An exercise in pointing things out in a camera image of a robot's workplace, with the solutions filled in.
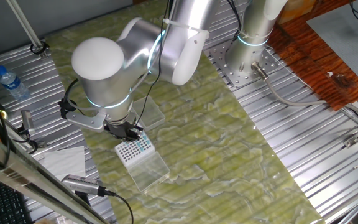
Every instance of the bottle cap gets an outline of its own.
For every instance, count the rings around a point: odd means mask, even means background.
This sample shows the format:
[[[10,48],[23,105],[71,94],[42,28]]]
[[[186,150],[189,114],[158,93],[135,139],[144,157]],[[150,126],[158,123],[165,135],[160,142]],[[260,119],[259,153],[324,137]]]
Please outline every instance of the bottle cap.
[[[7,73],[6,68],[3,65],[0,65],[0,75],[5,75]]]

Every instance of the green marbled mat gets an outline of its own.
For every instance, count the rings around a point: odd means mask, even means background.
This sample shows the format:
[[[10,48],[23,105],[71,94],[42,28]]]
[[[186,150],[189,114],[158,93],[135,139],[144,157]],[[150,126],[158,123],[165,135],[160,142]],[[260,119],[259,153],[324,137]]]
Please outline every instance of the green marbled mat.
[[[160,24],[165,2],[148,1],[47,37],[63,84],[75,78],[70,59],[79,43],[91,37],[116,40],[135,17]],[[134,99],[154,80],[148,77]],[[323,223],[204,55],[186,85],[160,80],[150,95],[166,119],[147,135],[171,173],[146,194],[114,152],[120,142],[83,130],[102,181],[128,200],[135,223]],[[80,87],[72,98],[89,105]],[[118,222],[130,223],[126,205],[110,201]]]

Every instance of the gray cloth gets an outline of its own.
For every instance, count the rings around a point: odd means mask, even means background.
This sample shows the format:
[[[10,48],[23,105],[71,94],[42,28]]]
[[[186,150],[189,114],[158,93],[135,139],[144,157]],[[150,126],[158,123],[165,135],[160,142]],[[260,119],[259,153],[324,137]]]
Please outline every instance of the gray cloth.
[[[353,6],[358,11],[358,0]],[[307,23],[358,76],[358,20],[353,16],[350,5],[346,4]]]

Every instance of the wooden surface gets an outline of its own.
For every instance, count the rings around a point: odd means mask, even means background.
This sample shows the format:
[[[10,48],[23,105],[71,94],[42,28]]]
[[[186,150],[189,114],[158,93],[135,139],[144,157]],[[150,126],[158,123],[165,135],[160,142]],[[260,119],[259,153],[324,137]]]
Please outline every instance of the wooden surface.
[[[311,12],[276,25],[268,42],[285,63],[334,110],[358,100],[358,76],[306,21],[348,3],[348,0],[320,0]]]

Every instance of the white paper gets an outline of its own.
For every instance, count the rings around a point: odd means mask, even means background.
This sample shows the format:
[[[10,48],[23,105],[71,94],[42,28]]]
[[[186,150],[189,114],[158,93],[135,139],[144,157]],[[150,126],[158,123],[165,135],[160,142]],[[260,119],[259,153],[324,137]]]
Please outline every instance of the white paper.
[[[353,6],[358,11],[358,0],[353,2]],[[307,23],[358,76],[358,20],[353,16],[350,5],[346,4]]]
[[[46,152],[44,167],[59,180],[68,174],[85,177],[84,147]]]

